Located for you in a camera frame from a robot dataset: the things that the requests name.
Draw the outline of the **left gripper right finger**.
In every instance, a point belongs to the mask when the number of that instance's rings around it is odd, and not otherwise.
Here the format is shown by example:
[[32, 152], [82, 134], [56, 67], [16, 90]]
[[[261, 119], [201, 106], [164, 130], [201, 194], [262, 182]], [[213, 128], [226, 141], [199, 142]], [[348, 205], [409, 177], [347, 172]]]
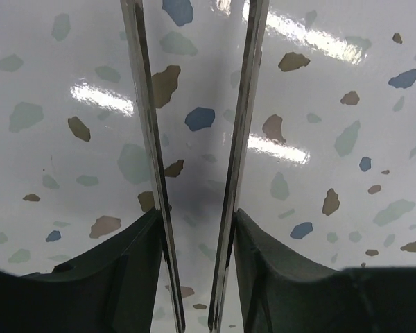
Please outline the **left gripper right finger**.
[[316, 263], [243, 210], [234, 255], [245, 332], [416, 332], [416, 267]]

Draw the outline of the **metal tweezers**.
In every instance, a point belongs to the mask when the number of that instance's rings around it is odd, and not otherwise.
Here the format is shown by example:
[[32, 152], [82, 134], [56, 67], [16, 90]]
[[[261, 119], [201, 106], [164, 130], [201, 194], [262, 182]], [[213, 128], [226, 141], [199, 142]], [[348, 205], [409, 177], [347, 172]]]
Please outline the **metal tweezers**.
[[[227, 276], [235, 231], [233, 216], [237, 211], [236, 204], [239, 199], [239, 188], [248, 149], [248, 138], [254, 100], [257, 93], [268, 8], [268, 1], [251, 1], [249, 4], [234, 130], [209, 303], [207, 324], [210, 332], [221, 331]], [[142, 1], [122, 1], [121, 9], [128, 39], [130, 66], [136, 89], [138, 113], [144, 137], [148, 168], [152, 178], [153, 198], [155, 200], [155, 208], [162, 214], [164, 225], [164, 257], [170, 281], [175, 327], [177, 332], [184, 332], [186, 322], [164, 175], [157, 112], [153, 96], [153, 80], [148, 54], [144, 5]]]

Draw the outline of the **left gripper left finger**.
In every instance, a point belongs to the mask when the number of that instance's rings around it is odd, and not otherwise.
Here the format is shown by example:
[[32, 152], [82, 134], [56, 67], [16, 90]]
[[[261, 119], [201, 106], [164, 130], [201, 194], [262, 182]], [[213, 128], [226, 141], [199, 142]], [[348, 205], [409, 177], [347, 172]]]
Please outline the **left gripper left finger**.
[[150, 210], [51, 273], [0, 271], [0, 332], [149, 332], [162, 234]]

